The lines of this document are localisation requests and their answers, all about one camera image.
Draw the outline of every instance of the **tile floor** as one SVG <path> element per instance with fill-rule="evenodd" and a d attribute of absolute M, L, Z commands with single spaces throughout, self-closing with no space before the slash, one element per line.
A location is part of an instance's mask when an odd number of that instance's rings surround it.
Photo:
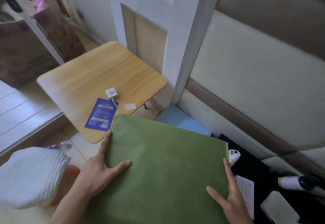
<path fill-rule="evenodd" d="M 84 34 L 75 33 L 87 52 L 98 47 Z M 0 81 L 0 154 L 60 112 L 35 81 L 19 90 Z"/>
<path fill-rule="evenodd" d="M 132 115 L 146 119 L 155 119 L 158 110 L 150 103 L 146 103 L 148 109 L 141 106 Z M 43 146 L 59 144 L 63 141 L 71 143 L 72 147 L 66 152 L 71 157 L 70 164 L 82 168 L 86 160 L 94 156 L 100 146 L 100 143 L 91 144 L 79 133 L 72 124 L 57 132 L 43 143 Z M 53 215 L 53 207 L 33 207 L 24 210 L 14 210 L 3 204 L 0 204 L 0 223 L 1 224 L 46 224 Z"/>

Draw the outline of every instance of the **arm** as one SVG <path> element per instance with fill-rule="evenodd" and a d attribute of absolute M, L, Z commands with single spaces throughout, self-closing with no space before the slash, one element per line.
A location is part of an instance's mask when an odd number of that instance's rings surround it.
<path fill-rule="evenodd" d="M 60 202 L 49 224 L 80 223 L 89 200 L 103 191 L 120 172 L 131 164 L 131 161 L 126 160 L 114 168 L 106 167 L 104 157 L 110 136 L 109 131 L 97 155 L 89 158 L 71 190 Z"/>
<path fill-rule="evenodd" d="M 209 195 L 221 205 L 230 224 L 253 224 L 241 191 L 230 169 L 229 163 L 224 159 L 225 172 L 229 181 L 229 196 L 224 199 L 215 189 L 207 186 Z"/>

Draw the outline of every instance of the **blue packet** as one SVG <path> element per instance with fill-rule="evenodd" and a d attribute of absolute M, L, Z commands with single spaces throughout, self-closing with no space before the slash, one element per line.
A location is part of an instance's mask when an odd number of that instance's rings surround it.
<path fill-rule="evenodd" d="M 115 112 L 116 106 L 113 101 L 98 98 L 85 127 L 100 131 L 108 131 L 111 127 Z"/>

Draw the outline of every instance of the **green towel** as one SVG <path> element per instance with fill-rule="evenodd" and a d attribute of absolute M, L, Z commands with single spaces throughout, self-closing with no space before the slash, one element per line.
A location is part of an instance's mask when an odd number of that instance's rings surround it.
<path fill-rule="evenodd" d="M 106 164 L 124 160 L 121 173 L 87 208 L 86 223 L 228 223 L 208 195 L 210 185 L 228 196 L 224 141 L 153 120 L 118 115 Z"/>

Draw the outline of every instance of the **headboard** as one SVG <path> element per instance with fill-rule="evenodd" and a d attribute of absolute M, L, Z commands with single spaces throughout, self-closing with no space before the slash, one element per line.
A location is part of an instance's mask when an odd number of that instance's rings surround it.
<path fill-rule="evenodd" d="M 220 132 L 250 136 L 260 159 L 325 178 L 324 90 L 325 0 L 218 0 L 179 107 L 212 132 L 226 119 Z"/>

